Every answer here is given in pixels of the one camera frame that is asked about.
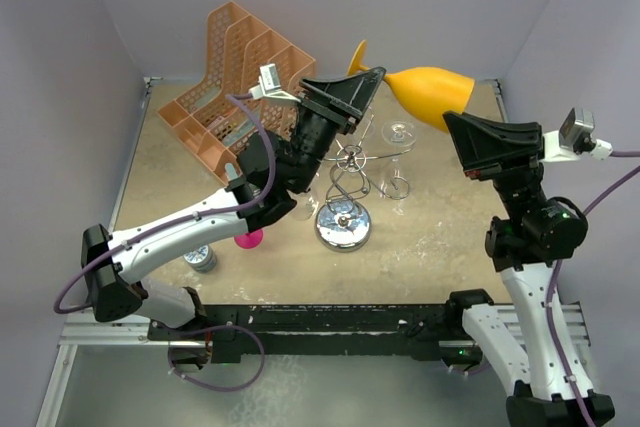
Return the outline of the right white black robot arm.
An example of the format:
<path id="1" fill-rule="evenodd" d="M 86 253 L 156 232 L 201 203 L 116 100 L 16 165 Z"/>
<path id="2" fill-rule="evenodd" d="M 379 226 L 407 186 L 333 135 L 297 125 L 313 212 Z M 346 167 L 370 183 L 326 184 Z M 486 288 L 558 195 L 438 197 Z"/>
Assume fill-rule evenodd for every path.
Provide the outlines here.
<path id="1" fill-rule="evenodd" d="M 569 199 L 546 196 L 542 180 L 546 164 L 583 154 L 605 159 L 611 145 L 593 137 L 593 116 L 581 109 L 551 132 L 536 122 L 454 111 L 443 119 L 464 174 L 491 182 L 507 213 L 491 220 L 485 251 L 509 293 L 521 336 L 514 337 L 491 301 L 476 294 L 462 294 L 445 313 L 446 330 L 480 347 L 506 392 L 510 425 L 605 425 L 615 415 L 612 399 L 596 392 L 584 370 L 556 290 L 559 263 L 584 242 L 588 220 Z"/>

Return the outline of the clear round wine glass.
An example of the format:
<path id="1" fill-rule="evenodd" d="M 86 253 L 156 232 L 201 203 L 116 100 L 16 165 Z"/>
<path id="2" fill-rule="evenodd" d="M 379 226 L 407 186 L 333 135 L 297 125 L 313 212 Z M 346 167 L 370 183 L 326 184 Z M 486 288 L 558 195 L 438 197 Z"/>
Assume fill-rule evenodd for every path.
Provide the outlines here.
<path id="1" fill-rule="evenodd" d="M 306 221 L 316 215 L 320 205 L 316 183 L 312 183 L 305 192 L 291 194 L 291 198 L 296 202 L 296 206 L 290 212 L 294 220 Z"/>

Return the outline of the clear champagne flute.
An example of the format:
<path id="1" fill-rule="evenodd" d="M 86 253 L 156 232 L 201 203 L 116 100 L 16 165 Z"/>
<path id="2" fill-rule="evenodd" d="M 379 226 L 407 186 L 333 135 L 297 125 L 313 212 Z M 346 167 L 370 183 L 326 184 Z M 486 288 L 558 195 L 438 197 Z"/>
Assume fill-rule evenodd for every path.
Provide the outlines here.
<path id="1" fill-rule="evenodd" d="M 392 201 L 402 201 L 411 193 L 411 184 L 402 158 L 415 147 L 416 128 L 409 121 L 390 120 L 382 127 L 381 136 L 389 150 L 381 157 L 381 170 L 377 176 L 380 196 Z"/>

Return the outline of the pink plastic goblet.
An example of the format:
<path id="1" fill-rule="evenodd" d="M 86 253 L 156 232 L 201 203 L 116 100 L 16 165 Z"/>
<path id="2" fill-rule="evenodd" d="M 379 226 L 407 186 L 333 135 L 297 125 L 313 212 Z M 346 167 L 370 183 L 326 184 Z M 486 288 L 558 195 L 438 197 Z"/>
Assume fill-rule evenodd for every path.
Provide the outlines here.
<path id="1" fill-rule="evenodd" d="M 264 233 L 261 229 L 254 232 L 245 233 L 234 237 L 234 242 L 238 247 L 245 250 L 250 250 L 258 247 L 262 242 Z"/>

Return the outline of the yellow plastic goblet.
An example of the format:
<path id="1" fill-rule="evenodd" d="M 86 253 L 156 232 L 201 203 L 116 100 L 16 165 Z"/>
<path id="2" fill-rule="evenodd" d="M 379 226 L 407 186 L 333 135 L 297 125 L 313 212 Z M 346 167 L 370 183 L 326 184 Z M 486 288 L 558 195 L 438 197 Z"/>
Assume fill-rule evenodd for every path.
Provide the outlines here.
<path id="1" fill-rule="evenodd" d="M 430 66 L 386 73 L 383 81 L 411 117 L 444 133 L 443 115 L 463 113 L 476 85 L 471 77 Z"/>

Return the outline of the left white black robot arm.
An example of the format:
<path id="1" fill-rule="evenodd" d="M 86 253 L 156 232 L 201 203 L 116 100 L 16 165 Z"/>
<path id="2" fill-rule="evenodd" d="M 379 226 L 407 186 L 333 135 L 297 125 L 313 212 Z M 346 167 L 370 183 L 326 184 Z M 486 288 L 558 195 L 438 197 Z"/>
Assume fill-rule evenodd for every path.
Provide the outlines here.
<path id="1" fill-rule="evenodd" d="M 84 232 L 82 272 L 95 320 L 138 314 L 184 339 L 201 335 L 206 312 L 196 290 L 163 285 L 151 273 L 199 247 L 271 226 L 294 210 L 335 137 L 356 129 L 385 74 L 376 67 L 335 80 L 304 78 L 300 93 L 292 95 L 268 64 L 248 93 L 227 95 L 256 130 L 226 165 L 225 187 L 139 227 L 109 232 L 96 225 Z"/>

